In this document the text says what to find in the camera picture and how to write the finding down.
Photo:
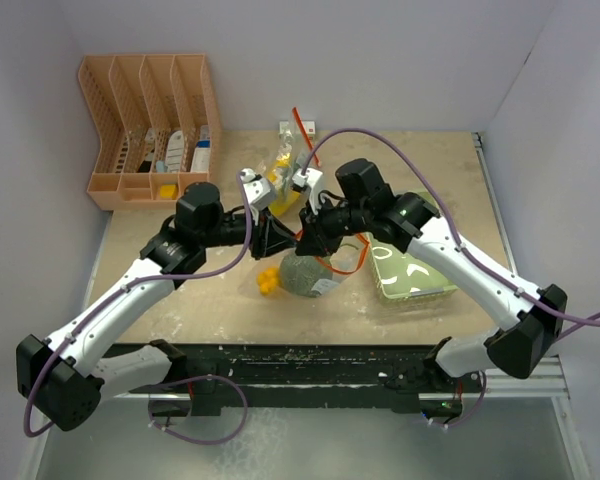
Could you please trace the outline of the netted green melon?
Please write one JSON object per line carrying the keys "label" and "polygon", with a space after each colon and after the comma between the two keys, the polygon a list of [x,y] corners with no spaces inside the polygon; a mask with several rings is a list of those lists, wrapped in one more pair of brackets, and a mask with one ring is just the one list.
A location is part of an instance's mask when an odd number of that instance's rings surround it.
{"label": "netted green melon", "polygon": [[300,297],[317,298],[339,285],[329,257],[285,255],[279,264],[281,287]]}

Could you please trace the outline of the yellow banana bunch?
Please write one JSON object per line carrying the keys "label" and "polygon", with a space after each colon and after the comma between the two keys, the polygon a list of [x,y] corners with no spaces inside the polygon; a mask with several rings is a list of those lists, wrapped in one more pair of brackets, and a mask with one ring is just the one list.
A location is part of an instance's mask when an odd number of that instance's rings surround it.
{"label": "yellow banana bunch", "polygon": [[278,155],[267,169],[266,177],[273,184],[276,193],[276,199],[269,209],[277,217],[283,215],[300,197],[292,188],[293,173],[294,162],[289,153]]}

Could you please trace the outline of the clear zip bag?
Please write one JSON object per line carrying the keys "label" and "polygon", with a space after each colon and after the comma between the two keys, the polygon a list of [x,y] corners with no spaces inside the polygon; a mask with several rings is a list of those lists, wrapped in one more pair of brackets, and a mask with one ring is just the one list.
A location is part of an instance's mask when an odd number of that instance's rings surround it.
{"label": "clear zip bag", "polygon": [[[301,124],[302,121],[313,121],[303,120],[296,107],[293,107],[291,109],[291,115],[289,117],[289,120],[295,120],[298,124]],[[280,154],[289,153],[291,155],[292,161],[294,162],[295,173],[304,165],[306,157],[310,153],[312,148],[313,141],[309,141],[307,138],[303,138],[301,136],[289,136],[283,139],[279,138],[279,144],[277,149],[274,153],[267,154],[265,156],[265,159],[258,165],[257,171],[264,177],[266,177],[267,169],[273,164],[276,157]]]}
{"label": "clear zip bag", "polygon": [[242,276],[238,292],[253,299],[315,299],[329,294],[352,278],[370,251],[363,234],[345,237],[326,257],[298,256],[294,250],[258,260]]}

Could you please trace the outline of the yellow bell pepper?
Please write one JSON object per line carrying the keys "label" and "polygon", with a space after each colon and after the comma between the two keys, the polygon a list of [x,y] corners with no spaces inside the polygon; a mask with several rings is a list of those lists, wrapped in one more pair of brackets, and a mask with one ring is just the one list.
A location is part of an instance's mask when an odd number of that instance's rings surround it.
{"label": "yellow bell pepper", "polygon": [[280,287],[280,275],[278,267],[269,267],[260,272],[256,277],[259,293],[268,296]]}

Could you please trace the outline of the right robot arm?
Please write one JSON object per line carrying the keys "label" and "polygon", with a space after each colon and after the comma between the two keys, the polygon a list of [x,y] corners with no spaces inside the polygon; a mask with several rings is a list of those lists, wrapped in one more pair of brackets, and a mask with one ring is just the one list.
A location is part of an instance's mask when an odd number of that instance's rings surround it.
{"label": "right robot arm", "polygon": [[322,172],[298,170],[293,188],[307,194],[300,212],[299,256],[333,254],[350,234],[369,233],[437,270],[472,298],[492,319],[493,328],[464,338],[445,338],[425,360],[426,383],[447,391],[460,377],[498,368],[528,378],[552,344],[566,308],[556,285],[541,288],[518,277],[465,239],[455,240],[446,217],[416,193],[396,195],[377,166],[352,160],[336,171],[343,199],[326,199]]}

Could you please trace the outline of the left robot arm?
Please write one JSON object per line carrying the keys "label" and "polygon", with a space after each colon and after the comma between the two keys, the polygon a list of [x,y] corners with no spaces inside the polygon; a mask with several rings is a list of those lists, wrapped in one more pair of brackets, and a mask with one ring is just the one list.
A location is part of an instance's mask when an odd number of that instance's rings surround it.
{"label": "left robot arm", "polygon": [[142,315],[185,282],[220,276],[245,255],[261,259],[291,246],[293,233],[269,209],[276,199],[271,182],[243,170],[238,185],[242,204],[232,211],[225,211],[215,185],[187,187],[175,214],[105,294],[45,338],[29,335],[18,344],[17,387],[26,400],[26,436],[34,438],[47,430],[32,428],[34,411],[44,414],[50,426],[70,431],[117,395],[149,385],[164,392],[182,387],[186,361],[163,340],[116,357],[106,353]]}

